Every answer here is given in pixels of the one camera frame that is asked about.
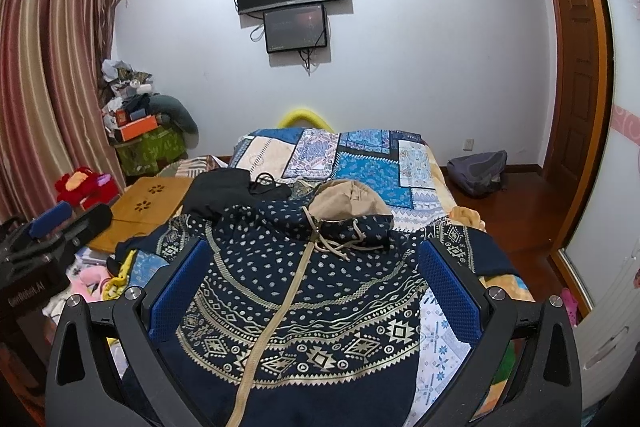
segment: bed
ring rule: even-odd
[[[292,198],[304,197],[328,180],[363,182],[388,204],[395,230],[414,233],[428,227],[440,234],[439,239],[453,243],[454,248],[458,245],[465,249],[464,240],[452,238],[451,234],[457,234],[460,225],[468,223],[450,219],[450,215],[460,215],[454,211],[456,202],[433,153],[419,134],[381,129],[341,134],[313,128],[260,129],[239,139],[229,166],[248,170],[252,180],[268,172],[276,182],[292,187]],[[190,176],[201,171],[187,170]],[[468,244],[466,248],[468,251],[460,255],[471,257]],[[490,273],[480,277],[485,286],[498,285],[514,299],[533,301],[514,271],[501,273],[499,267],[485,271]],[[420,302],[415,396],[404,427],[413,427],[440,396],[469,349],[448,328],[436,299],[427,290]],[[491,387],[478,415],[493,408],[505,382],[497,381]]]

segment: striped curtain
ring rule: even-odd
[[[97,84],[100,107],[113,98],[113,91],[102,77],[102,61],[105,58],[111,58],[115,15],[116,0],[94,0],[95,58],[98,68]]]
[[[56,202],[79,166],[124,186],[97,97],[94,0],[0,0],[0,221]]]

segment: stuffed toy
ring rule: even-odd
[[[60,178],[55,188],[56,200],[66,201],[71,206],[82,206],[84,210],[95,203],[110,203],[119,194],[110,174],[98,174],[89,167],[79,167],[71,174]]]
[[[98,174],[89,167],[79,167],[72,174],[65,174],[55,184],[58,191],[56,201],[80,206],[80,202],[95,190],[97,178]]]
[[[102,291],[111,279],[111,274],[104,266],[90,266],[84,268],[78,277],[69,277],[73,293],[81,295],[87,302],[102,300]],[[89,288],[94,285],[97,288],[91,293]]]

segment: backpack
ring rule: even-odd
[[[449,178],[474,198],[491,194],[502,187],[507,151],[485,152],[453,158],[447,163]]]

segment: blue gripper pad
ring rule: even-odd
[[[198,241],[149,310],[148,336],[154,346],[177,329],[211,262],[211,249]]]
[[[55,229],[62,225],[73,214],[73,208],[66,201],[60,201],[56,206],[46,210],[33,221],[29,226],[29,235],[32,239],[42,239]]]
[[[480,310],[429,241],[418,248],[418,265],[458,340],[475,347],[482,336]]]

